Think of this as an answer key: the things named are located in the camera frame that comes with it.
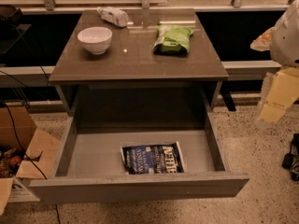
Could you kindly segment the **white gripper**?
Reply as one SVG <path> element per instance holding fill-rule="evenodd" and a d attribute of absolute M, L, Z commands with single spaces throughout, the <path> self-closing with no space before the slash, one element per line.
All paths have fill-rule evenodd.
<path fill-rule="evenodd" d="M 282 68 L 275 74 L 267 73 L 257 106 L 256 125 L 267 129 L 275 126 L 299 98 L 299 0 L 295 0 L 271 27 L 250 44 L 257 51 L 269 51 L 271 59 Z"/>

